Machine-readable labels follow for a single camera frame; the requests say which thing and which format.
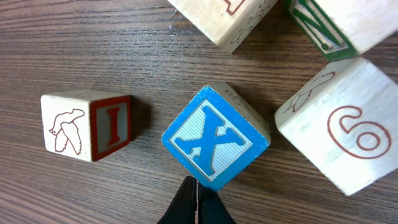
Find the blue block face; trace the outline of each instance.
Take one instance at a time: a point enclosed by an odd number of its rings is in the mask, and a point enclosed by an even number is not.
[[[163,133],[162,142],[199,182],[215,191],[269,142],[221,95],[204,87]]]

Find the wooden table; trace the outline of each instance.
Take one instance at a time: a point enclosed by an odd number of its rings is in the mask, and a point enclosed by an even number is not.
[[[156,223],[189,173],[160,135],[206,83],[228,82],[272,146],[219,195],[237,223],[397,223],[398,172],[345,197],[273,114],[328,62],[278,3],[233,55],[166,0],[0,1],[0,223]],[[365,54],[398,81],[398,34]],[[87,163],[44,148],[40,96],[127,93],[134,141]]]

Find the blue border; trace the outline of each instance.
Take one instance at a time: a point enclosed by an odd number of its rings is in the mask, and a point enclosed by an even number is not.
[[[238,159],[236,159],[227,169],[219,174],[212,182],[209,182],[190,161],[188,161],[181,152],[176,149],[169,139],[181,127],[185,120],[192,112],[202,103],[208,100],[215,108],[218,109],[231,123],[233,123],[252,143],[253,145],[246,150]],[[210,86],[202,88],[192,101],[177,116],[174,122],[163,133],[162,142],[171,154],[177,158],[181,164],[187,168],[191,174],[205,187],[209,187],[215,191],[221,189],[226,183],[246,168],[253,160],[263,153],[269,146],[267,139],[261,135],[251,124],[249,124],[226,100],[224,100]]]

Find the green block face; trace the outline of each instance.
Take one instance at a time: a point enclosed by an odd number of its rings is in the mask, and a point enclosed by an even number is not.
[[[286,0],[289,14],[328,60],[355,57],[357,51],[316,0]]]

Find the wooden block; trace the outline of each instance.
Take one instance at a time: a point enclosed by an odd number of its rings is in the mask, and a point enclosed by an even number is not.
[[[363,54],[398,29],[396,0],[286,0],[286,6],[328,60]]]
[[[169,0],[211,41],[232,53],[277,0]]]
[[[279,131],[344,194],[398,167],[398,86],[371,62],[332,62],[275,113]]]
[[[41,98],[45,147],[84,161],[97,161],[130,142],[130,97],[83,90]]]
[[[268,123],[225,82],[204,86],[162,136],[177,160],[213,190],[248,166],[270,141]]]

